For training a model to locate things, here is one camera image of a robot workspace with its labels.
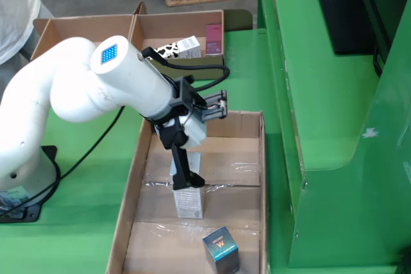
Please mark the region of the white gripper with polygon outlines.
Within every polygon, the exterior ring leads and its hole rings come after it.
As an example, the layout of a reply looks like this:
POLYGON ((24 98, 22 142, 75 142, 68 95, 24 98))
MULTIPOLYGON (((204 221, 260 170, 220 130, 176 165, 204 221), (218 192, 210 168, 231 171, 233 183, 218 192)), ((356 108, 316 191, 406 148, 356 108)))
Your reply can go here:
POLYGON ((164 148, 172 152, 176 168, 176 173, 172 176, 173 190, 203 187, 205 180, 190 170, 185 149, 202 144, 207 137, 207 124, 195 115, 179 116, 173 118, 171 124, 159 126, 159 137, 164 148))

